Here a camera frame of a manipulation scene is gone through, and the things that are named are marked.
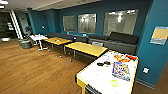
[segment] poster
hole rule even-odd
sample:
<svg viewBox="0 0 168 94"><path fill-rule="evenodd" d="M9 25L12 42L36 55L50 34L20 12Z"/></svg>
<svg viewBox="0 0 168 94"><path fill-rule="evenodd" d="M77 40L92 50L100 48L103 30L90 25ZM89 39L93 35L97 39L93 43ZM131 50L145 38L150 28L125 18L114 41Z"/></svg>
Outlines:
<svg viewBox="0 0 168 94"><path fill-rule="evenodd" d="M150 43L164 45L168 37L168 27L155 27Z"/></svg>

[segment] wooden floor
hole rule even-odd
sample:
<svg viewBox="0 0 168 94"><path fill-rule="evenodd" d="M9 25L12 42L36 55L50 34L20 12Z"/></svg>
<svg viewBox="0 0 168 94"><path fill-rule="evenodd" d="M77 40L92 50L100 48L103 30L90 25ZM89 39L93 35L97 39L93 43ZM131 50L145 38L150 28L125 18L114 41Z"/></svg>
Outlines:
<svg viewBox="0 0 168 94"><path fill-rule="evenodd" d="M59 57L63 50L22 49L17 40L0 42L0 94L81 94L74 76L93 60L72 55ZM168 65L151 89L134 83L132 94L168 94Z"/></svg>

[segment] window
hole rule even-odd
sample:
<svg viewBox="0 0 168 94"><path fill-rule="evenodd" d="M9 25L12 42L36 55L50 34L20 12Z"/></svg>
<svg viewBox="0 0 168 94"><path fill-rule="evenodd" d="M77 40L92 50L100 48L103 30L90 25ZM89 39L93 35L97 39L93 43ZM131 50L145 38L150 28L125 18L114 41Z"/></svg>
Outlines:
<svg viewBox="0 0 168 94"><path fill-rule="evenodd" d="M74 16L63 16L64 31L74 32L75 31L75 19Z"/></svg>
<svg viewBox="0 0 168 94"><path fill-rule="evenodd" d="M118 32L133 35L138 10L106 12L103 35Z"/></svg>
<svg viewBox="0 0 168 94"><path fill-rule="evenodd" d="M95 34L96 14L84 14L78 16L79 33Z"/></svg>

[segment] couch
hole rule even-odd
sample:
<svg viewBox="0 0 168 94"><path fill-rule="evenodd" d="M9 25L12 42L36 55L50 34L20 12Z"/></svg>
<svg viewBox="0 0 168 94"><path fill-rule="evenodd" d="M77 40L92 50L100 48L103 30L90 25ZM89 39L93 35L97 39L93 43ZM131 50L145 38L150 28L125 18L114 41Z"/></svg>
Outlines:
<svg viewBox="0 0 168 94"><path fill-rule="evenodd" d="M60 37L72 40L72 42L84 42L92 45L103 46L109 50L114 50L120 53L136 55L138 37L122 33L112 32L110 36L89 35L88 37L68 35L62 33L48 32L47 36Z"/></svg>

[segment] table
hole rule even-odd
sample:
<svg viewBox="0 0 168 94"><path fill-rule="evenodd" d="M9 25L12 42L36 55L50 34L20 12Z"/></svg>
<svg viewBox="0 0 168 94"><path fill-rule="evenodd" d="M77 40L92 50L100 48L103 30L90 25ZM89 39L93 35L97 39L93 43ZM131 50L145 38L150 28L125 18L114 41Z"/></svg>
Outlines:
<svg viewBox="0 0 168 94"><path fill-rule="evenodd" d="M118 62L114 56L118 54L109 51L76 75L77 84L82 87L82 94L85 94L85 87L88 84L102 94L131 94L138 57L136 57L136 60L122 62L123 64L127 64L129 69L130 81L126 81L112 75L113 63ZM97 63L104 61L110 62L111 65L97 65Z"/></svg>
<svg viewBox="0 0 168 94"><path fill-rule="evenodd" d="M56 44L56 45L64 44L64 54L66 54L65 44L71 42L72 40L67 40L67 39L62 39L62 38L58 38L58 37L53 37L53 38L49 38L49 39L44 39L44 41L52 43L52 48L53 48L53 44Z"/></svg>
<svg viewBox="0 0 168 94"><path fill-rule="evenodd" d="M74 49L74 57L75 57L75 50L81 51L86 54L90 54L96 57L99 57L103 52L107 50L105 47L99 47L87 43L82 43L82 42L75 42L66 45L66 47Z"/></svg>
<svg viewBox="0 0 168 94"><path fill-rule="evenodd" d="M47 37L39 34L39 35L31 35L30 38L36 41L35 45L37 45L37 40L39 41L40 49L38 49L38 51L48 49L48 48L43 48L42 43L41 43L41 40L48 39Z"/></svg>

